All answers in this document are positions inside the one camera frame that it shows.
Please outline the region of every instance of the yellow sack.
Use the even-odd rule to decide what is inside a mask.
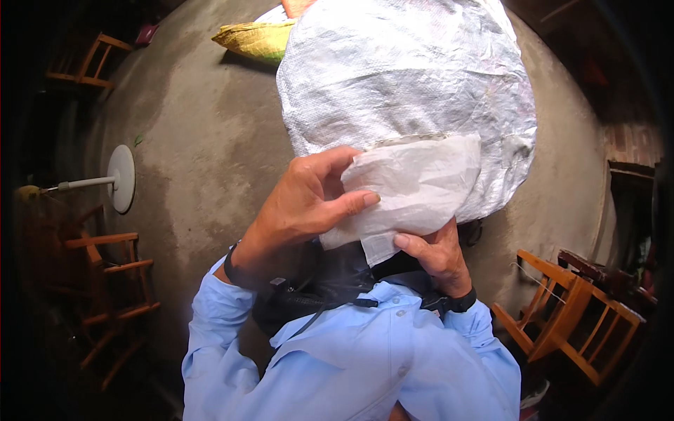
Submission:
[[[228,50],[271,64],[279,64],[286,54],[290,30],[295,24],[289,20],[280,24],[251,22],[220,27],[211,38]]]

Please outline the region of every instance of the white fabric patch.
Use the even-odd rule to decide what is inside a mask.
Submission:
[[[344,191],[372,190],[381,201],[321,236],[326,250],[361,240],[374,266],[400,249],[398,232],[427,235],[452,219],[480,174],[480,136],[408,136],[379,142],[342,174]]]

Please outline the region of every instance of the white string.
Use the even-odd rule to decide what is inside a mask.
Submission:
[[[536,278],[534,278],[533,276],[529,275],[529,274],[526,272],[526,270],[524,270],[524,268],[523,268],[522,266],[518,265],[518,264],[515,263],[515,262],[512,262],[511,265],[515,265],[515,266],[519,267],[519,268],[524,272],[524,275],[527,275],[528,277],[530,277],[530,278],[531,278],[534,282],[536,282],[538,285],[540,285],[540,286],[542,286],[543,288],[545,288],[545,290],[548,291],[548,292],[550,293],[550,295],[552,295],[553,297],[555,297],[555,298],[558,299],[559,301],[562,301],[564,304],[566,304],[566,301],[562,300],[560,296],[555,295],[555,293],[552,292],[550,289],[548,289],[548,287],[546,287],[545,285],[543,285],[543,283],[541,283],[541,281],[539,281],[538,279],[536,279]]]

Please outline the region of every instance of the fingernail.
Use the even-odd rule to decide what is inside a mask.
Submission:
[[[410,245],[410,239],[407,235],[396,234],[396,236],[393,237],[393,243],[401,249],[405,249]]]
[[[363,200],[365,200],[365,207],[372,206],[375,203],[379,203],[381,200],[381,196],[379,196],[377,193],[368,193],[365,196],[363,196]]]

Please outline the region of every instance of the concrete floor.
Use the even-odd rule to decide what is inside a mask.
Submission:
[[[278,0],[187,0],[148,48],[116,72],[86,142],[86,176],[104,173],[127,144],[136,164],[133,205],[109,207],[110,232],[136,231],[162,308],[150,317],[151,346],[178,373],[190,303],[203,274],[244,233],[293,157],[274,69],[246,66],[212,42],[223,24],[250,22]],[[488,217],[465,250],[479,297],[515,314],[534,287],[511,262],[517,249],[552,258],[558,247],[596,254],[607,173],[599,123],[570,74],[539,37],[510,15],[536,99],[539,130],[528,180]],[[142,133],[137,147],[133,141]]]

